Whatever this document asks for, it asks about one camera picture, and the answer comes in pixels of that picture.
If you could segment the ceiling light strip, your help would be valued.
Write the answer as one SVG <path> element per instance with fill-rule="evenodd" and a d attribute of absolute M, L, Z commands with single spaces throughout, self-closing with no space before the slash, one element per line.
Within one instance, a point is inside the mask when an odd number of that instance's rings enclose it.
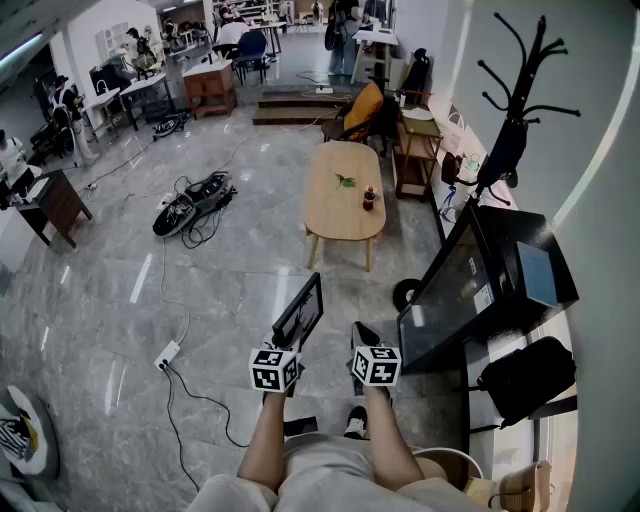
<path fill-rule="evenodd" d="M 30 51 L 34 46 L 36 46 L 42 38 L 42 33 L 38 32 L 34 34 L 31 38 L 25 40 L 20 45 L 12 49 L 6 55 L 0 58 L 0 67 L 6 67 L 9 64 L 13 63 L 16 59 L 18 59 L 22 54 L 27 51 Z"/>

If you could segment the person's right shoe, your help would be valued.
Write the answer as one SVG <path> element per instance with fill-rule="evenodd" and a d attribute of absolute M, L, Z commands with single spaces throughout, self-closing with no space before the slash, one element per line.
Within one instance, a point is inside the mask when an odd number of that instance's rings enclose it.
<path fill-rule="evenodd" d="M 368 416 L 365 407 L 354 407 L 348 415 L 344 436 L 346 438 L 364 440 L 367 433 L 367 421 Z"/>

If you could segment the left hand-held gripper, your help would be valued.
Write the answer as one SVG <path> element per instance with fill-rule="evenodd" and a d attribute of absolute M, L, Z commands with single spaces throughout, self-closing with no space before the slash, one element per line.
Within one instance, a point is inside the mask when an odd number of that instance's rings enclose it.
<path fill-rule="evenodd" d="M 308 326 L 296 321 L 291 329 L 289 350 L 277 349 L 272 335 L 265 335 L 251 351 L 248 368 L 252 388 L 265 393 L 292 397 L 297 381 L 305 370 L 301 347 L 308 336 Z"/>

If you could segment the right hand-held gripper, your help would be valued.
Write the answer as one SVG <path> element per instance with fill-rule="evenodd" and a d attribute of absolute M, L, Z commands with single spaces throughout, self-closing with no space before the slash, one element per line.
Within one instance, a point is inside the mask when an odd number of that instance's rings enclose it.
<path fill-rule="evenodd" d="M 381 345 L 380 334 L 362 322 L 351 326 L 351 359 L 348 369 L 352 377 L 354 395 L 364 395 L 366 387 L 393 387 L 402 367 L 400 350 Z"/>

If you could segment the black padded bag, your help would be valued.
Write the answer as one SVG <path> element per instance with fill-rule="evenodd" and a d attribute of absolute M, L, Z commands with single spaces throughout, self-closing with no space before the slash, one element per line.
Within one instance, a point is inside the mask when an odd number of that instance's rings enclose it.
<path fill-rule="evenodd" d="M 413 52 L 413 63 L 402 84 L 404 91 L 422 93 L 426 84 L 427 75 L 431 68 L 431 59 L 425 48 L 418 48 Z"/>

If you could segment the zebra striped cushion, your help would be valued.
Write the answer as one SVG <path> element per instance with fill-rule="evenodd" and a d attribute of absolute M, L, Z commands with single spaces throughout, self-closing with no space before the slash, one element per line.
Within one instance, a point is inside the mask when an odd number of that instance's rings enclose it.
<path fill-rule="evenodd" d="M 14 459 L 29 462 L 38 450 L 38 434 L 25 416 L 0 419 L 0 446 Z"/>

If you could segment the wooden coffee table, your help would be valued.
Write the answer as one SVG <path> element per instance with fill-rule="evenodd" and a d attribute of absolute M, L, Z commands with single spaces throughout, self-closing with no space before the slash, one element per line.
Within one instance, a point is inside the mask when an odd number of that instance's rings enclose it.
<path fill-rule="evenodd" d="M 339 187 L 335 173 L 356 179 L 353 188 Z M 373 209 L 363 209 L 365 189 L 373 186 L 378 198 Z M 382 175 L 377 153 L 355 142 L 331 141 L 319 145 L 307 173 L 302 200 L 303 223 L 312 238 L 307 267 L 315 263 L 320 239 L 366 243 L 365 268 L 372 268 L 373 239 L 386 222 Z"/>

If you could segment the person's left forearm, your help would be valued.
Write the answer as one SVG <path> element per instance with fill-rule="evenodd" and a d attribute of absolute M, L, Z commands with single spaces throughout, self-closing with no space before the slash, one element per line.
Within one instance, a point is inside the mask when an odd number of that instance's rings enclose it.
<path fill-rule="evenodd" d="M 284 475 L 284 406 L 286 396 L 267 393 L 255 431 L 237 476 L 276 492 Z"/>

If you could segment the black picture frame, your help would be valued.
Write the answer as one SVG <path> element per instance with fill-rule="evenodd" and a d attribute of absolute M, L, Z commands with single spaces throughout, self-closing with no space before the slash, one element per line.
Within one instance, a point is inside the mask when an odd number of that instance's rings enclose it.
<path fill-rule="evenodd" d="M 296 321 L 302 321 L 308 326 L 308 336 L 305 343 L 323 314 L 321 275 L 315 272 L 272 325 L 273 341 L 276 348 L 289 350 L 290 332 Z"/>

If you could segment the black fabric bag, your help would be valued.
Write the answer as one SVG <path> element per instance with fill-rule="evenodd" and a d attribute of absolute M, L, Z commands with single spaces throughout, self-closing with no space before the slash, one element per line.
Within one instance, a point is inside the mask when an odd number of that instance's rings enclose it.
<path fill-rule="evenodd" d="M 492 399 L 500 429 L 512 426 L 575 384 L 572 352 L 546 336 L 489 363 L 477 379 Z"/>

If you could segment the orange cushion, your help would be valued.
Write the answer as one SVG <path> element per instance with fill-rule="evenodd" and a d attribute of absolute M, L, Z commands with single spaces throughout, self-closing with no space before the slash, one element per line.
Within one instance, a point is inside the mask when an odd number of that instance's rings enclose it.
<path fill-rule="evenodd" d="M 345 130 L 353 129 L 375 117 L 384 104 L 384 97 L 375 83 L 369 83 L 356 98 L 351 110 L 344 116 Z"/>

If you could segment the dark hanging bag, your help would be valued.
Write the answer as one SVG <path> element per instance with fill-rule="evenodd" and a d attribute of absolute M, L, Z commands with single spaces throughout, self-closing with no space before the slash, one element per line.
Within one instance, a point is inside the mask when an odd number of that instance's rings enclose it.
<path fill-rule="evenodd" d="M 494 147 L 478 173 L 478 186 L 490 188 L 499 180 L 509 188 L 518 185 L 517 165 L 527 143 L 528 124 L 523 119 L 507 119 Z"/>

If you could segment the white low cabinet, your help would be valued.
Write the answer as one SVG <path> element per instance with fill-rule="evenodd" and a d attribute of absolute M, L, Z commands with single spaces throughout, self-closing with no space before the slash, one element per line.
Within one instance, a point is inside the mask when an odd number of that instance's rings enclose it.
<path fill-rule="evenodd" d="M 477 177 L 480 165 L 488 156 L 487 150 L 472 130 L 469 122 L 457 111 L 450 100 L 433 95 L 429 99 L 428 107 L 433 113 L 440 131 L 443 134 L 442 142 L 449 138 L 449 135 L 445 134 L 447 128 L 451 127 L 456 131 L 454 140 L 458 145 L 454 149 L 453 154 L 460 155 L 463 158 L 459 178 L 467 182 L 473 181 Z M 444 149 L 439 150 L 437 163 L 431 178 L 430 201 L 434 209 L 438 234 L 442 242 L 444 242 L 450 234 L 458 214 L 462 211 L 464 204 L 476 188 L 476 186 L 470 187 L 456 182 L 456 189 L 452 190 L 451 185 L 441 180 L 441 164 L 447 148 L 452 148 L 452 146 L 449 146 L 449 142 L 445 143 Z M 480 205 L 508 208 L 511 210 L 518 209 L 510 189 L 503 181 L 498 181 L 491 187 L 491 190 L 494 192 L 494 195 L 487 190 L 482 192 L 481 199 L 479 200 Z"/>

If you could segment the person's black trousers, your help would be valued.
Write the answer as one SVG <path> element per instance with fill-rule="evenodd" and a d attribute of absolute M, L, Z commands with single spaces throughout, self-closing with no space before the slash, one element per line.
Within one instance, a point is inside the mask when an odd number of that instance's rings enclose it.
<path fill-rule="evenodd" d="M 317 430 L 318 424 L 315 416 L 285 421 L 283 425 L 283 433 L 286 438 L 313 433 Z"/>

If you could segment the white desk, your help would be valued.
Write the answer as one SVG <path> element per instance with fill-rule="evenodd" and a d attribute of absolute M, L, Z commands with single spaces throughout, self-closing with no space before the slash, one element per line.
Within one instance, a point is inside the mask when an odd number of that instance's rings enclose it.
<path fill-rule="evenodd" d="M 353 39 L 358 43 L 358 48 L 356 52 L 356 58 L 354 63 L 354 69 L 351 76 L 351 84 L 354 84 L 357 78 L 357 72 L 359 65 L 365 60 L 364 48 L 366 43 L 376 43 L 384 46 L 384 58 L 376 59 L 374 57 L 370 58 L 370 61 L 375 63 L 383 63 L 384 64 L 384 78 L 388 79 L 390 75 L 390 67 L 391 67 L 391 48 L 398 46 L 398 39 L 393 31 L 388 29 L 381 31 L 367 31 L 367 30 L 359 30 L 354 36 Z"/>

